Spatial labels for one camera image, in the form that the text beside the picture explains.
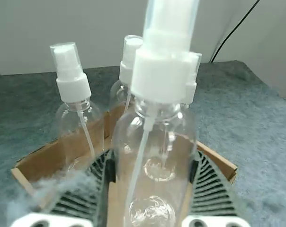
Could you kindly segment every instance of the spray bottle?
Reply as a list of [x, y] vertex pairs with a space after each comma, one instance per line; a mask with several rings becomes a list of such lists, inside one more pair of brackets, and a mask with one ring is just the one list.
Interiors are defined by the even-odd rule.
[[125, 227], [178, 223], [196, 147], [193, 118], [179, 103], [186, 97], [198, 2], [148, 3], [131, 83], [135, 110], [120, 118], [112, 138]]
[[125, 113], [129, 106], [134, 103], [134, 96], [130, 92], [130, 85], [132, 81], [133, 68], [134, 68], [134, 57], [135, 52], [142, 46], [143, 39], [137, 35], [127, 35], [124, 38], [123, 47], [123, 58], [120, 63], [120, 73], [119, 80], [116, 81], [110, 90], [110, 101], [109, 108], [111, 110], [110, 119], [112, 123], [110, 124], [110, 131], [113, 132], [115, 127], [116, 116], [121, 114], [116, 114], [116, 110], [120, 112], [120, 107], [123, 108], [122, 111]]
[[61, 100], [58, 109], [59, 144], [63, 145], [67, 170], [90, 163], [104, 150], [104, 122], [99, 108], [90, 101], [91, 90], [75, 43], [50, 46], [57, 71]]

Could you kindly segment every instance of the cardboard box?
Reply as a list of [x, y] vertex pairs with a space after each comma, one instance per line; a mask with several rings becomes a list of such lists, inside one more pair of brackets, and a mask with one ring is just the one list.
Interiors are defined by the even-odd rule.
[[[105, 135], [105, 148], [110, 147], [110, 135], [112, 133], [112, 129], [116, 124], [116, 119], [122, 114], [123, 111], [120, 109], [115, 109], [111, 113], [104, 113], [104, 135]], [[92, 124], [88, 125], [88, 130], [95, 131], [96, 125]], [[75, 140], [76, 144], [82, 144], [82, 138]], [[215, 151], [211, 150], [206, 145], [197, 142], [197, 149], [203, 152], [205, 155], [209, 156], [220, 168], [224, 176], [228, 179], [230, 183], [234, 183], [236, 177], [237, 166], [233, 163], [220, 156]], [[48, 178], [53, 176], [56, 172], [60, 171], [64, 164], [65, 159], [63, 158], [63, 148], [60, 144], [59, 140], [56, 140], [52, 143], [49, 143], [40, 149], [32, 152], [26, 157], [20, 159], [14, 168], [12, 168], [11, 172], [16, 178], [16, 180], [24, 187], [24, 189], [30, 194], [33, 195], [35, 193], [35, 188], [32, 183], [38, 181], [42, 178]], [[116, 226], [116, 216], [118, 215], [117, 206], [117, 195], [116, 195], [116, 186], [114, 183], [110, 184], [109, 188], [109, 196], [108, 196], [108, 224], [107, 226]], [[185, 202], [183, 205], [183, 211], [181, 217], [184, 218], [187, 213], [187, 208], [189, 205], [191, 196], [191, 187], [190, 184], [188, 186], [188, 191], [185, 197]], [[40, 202], [40, 207], [44, 208], [48, 202], [51, 200], [51, 195], [45, 198]]]

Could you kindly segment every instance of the black cable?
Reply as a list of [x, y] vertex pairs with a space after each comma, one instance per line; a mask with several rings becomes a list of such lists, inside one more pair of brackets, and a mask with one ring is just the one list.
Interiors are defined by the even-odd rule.
[[221, 43], [218, 50], [213, 55], [213, 58], [210, 62], [214, 62], [215, 58], [217, 57], [218, 53], [220, 52], [221, 48], [224, 46], [226, 41], [232, 36], [232, 34], [238, 29], [238, 27], [243, 23], [243, 21], [246, 19], [246, 17], [252, 12], [252, 10], [257, 6], [257, 4], [260, 2], [260, 0], [257, 0], [255, 4], [250, 8], [250, 10], [246, 13], [246, 15], [242, 18], [242, 20], [237, 24], [237, 26], [232, 30], [232, 32], [229, 33], [229, 35], [224, 39], [224, 41]]

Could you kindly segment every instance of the blue-gray carpet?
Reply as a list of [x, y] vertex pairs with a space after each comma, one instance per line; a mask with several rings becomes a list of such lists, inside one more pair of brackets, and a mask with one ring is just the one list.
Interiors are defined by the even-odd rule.
[[[86, 70], [92, 100], [106, 110], [118, 67]], [[55, 73], [0, 76], [0, 226], [19, 191], [10, 169], [56, 138]], [[235, 163], [236, 192], [252, 226], [286, 227], [286, 100], [239, 61], [202, 64], [195, 113], [199, 140]]]

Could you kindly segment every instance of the white spray cap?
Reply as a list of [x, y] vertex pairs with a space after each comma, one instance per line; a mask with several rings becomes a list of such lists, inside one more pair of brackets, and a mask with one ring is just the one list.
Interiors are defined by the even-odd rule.
[[182, 103], [184, 104], [189, 105], [194, 100], [197, 88], [196, 78], [200, 67], [201, 59], [202, 59], [201, 53], [190, 52], [188, 55], [189, 75], [186, 83], [186, 96], [182, 101]]
[[143, 38], [127, 35], [124, 38], [123, 58], [120, 64], [119, 80], [128, 87], [132, 82], [135, 52], [143, 44]]
[[188, 52], [199, 0], [149, 0], [131, 93], [156, 103], [186, 96]]
[[86, 74], [83, 72], [75, 43], [50, 46], [57, 71], [57, 85], [61, 100], [75, 103], [91, 96]]

